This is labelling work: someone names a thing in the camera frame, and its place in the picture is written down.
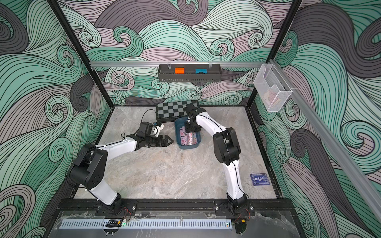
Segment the clear acrylic wall holder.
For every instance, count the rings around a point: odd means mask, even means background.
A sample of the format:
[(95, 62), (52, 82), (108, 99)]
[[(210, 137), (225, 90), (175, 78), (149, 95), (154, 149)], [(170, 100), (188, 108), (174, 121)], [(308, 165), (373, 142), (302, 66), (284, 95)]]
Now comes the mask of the clear acrylic wall holder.
[(292, 94), (281, 67), (271, 63), (261, 65), (254, 86), (268, 112), (279, 112)]

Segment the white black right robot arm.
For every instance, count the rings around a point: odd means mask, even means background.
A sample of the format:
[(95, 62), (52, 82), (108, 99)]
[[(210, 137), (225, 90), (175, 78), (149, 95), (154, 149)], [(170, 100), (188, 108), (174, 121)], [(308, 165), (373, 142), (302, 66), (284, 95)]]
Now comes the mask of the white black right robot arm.
[(249, 196), (244, 192), (240, 172), (240, 144), (236, 131), (227, 128), (213, 119), (204, 108), (192, 104), (185, 106), (186, 132), (199, 132), (204, 129), (213, 137), (214, 155), (223, 165), (227, 181), (227, 204), (231, 214), (240, 214), (249, 205)]

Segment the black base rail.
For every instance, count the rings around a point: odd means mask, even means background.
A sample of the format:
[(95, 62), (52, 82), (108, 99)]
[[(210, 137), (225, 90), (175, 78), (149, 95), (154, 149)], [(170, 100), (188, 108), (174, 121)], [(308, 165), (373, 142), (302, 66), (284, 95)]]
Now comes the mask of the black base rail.
[(116, 205), (104, 205), (96, 199), (63, 199), (58, 211), (91, 211), (97, 216), (138, 216), (150, 212), (204, 212), (216, 216), (253, 216), (259, 211), (292, 211), (289, 199), (250, 199), (247, 205), (235, 211), (227, 199), (122, 199)]

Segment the aluminium rail back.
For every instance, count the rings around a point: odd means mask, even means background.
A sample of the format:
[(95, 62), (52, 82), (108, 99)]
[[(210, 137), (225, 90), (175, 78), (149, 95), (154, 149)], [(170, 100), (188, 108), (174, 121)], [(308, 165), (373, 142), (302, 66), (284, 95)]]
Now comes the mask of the aluminium rail back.
[(160, 64), (166, 64), (170, 67), (172, 64), (219, 64), (221, 67), (261, 67), (264, 62), (245, 62), (245, 61), (90, 61), (91, 67), (159, 67)]

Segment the black grey chessboard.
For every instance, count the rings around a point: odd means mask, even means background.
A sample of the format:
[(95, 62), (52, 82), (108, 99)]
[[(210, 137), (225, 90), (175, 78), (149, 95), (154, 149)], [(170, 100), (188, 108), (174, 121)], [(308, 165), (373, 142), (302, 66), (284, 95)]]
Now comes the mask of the black grey chessboard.
[(178, 118), (183, 118), (187, 116), (185, 107), (188, 104), (199, 108), (198, 100), (187, 100), (187, 101), (175, 101), (159, 103), (156, 105), (156, 119), (161, 123), (174, 122)]

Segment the orange block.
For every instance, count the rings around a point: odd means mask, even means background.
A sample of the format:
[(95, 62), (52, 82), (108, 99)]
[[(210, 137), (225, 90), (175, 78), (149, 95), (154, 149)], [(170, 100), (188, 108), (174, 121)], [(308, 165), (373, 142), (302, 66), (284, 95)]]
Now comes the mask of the orange block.
[(175, 68), (175, 74), (185, 74), (185, 69), (183, 67)]

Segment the teal block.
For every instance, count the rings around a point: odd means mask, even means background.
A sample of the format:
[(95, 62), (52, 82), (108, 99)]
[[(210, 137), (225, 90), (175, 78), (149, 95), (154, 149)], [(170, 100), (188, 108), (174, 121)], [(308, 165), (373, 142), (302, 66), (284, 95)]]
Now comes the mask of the teal block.
[(195, 73), (196, 74), (207, 74), (207, 69), (196, 69)]

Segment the teal plastic storage box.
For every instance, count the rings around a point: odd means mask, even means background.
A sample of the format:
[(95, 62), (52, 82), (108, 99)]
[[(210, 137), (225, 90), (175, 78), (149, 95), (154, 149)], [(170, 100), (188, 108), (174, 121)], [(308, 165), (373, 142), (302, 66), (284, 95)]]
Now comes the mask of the teal plastic storage box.
[(175, 132), (176, 132), (176, 142), (180, 149), (194, 149), (201, 143), (200, 132), (186, 132), (185, 122), (187, 118), (179, 118), (175, 120)]

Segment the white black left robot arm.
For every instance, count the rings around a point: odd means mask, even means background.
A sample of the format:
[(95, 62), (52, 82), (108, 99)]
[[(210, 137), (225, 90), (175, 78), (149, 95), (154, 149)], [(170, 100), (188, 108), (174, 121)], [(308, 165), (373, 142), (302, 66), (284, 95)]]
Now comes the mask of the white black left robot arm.
[(113, 215), (122, 211), (122, 197), (105, 181), (107, 162), (123, 154), (135, 152), (141, 148), (167, 147), (174, 143), (165, 135), (130, 134), (120, 141), (103, 145), (84, 145), (67, 171), (67, 177), (83, 185), (105, 210)]

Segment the black wall shelf tray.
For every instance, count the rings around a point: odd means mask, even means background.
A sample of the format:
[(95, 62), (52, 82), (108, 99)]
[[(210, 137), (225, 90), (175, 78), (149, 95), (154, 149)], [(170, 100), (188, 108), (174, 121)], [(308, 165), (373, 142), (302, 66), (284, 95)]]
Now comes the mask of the black wall shelf tray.
[[(175, 68), (183, 67), (185, 74), (175, 74)], [(196, 74), (196, 69), (207, 69), (207, 74)], [(158, 68), (158, 77), (161, 82), (191, 82), (207, 83), (219, 82), (222, 78), (222, 69), (219, 64), (172, 64), (168, 67), (166, 64), (160, 64)]]

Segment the blue card pack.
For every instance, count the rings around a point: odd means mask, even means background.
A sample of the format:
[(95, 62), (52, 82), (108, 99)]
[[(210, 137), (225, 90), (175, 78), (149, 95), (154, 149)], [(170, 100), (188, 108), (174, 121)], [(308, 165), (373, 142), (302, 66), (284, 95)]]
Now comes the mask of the blue card pack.
[(250, 174), (253, 186), (270, 185), (267, 174)]

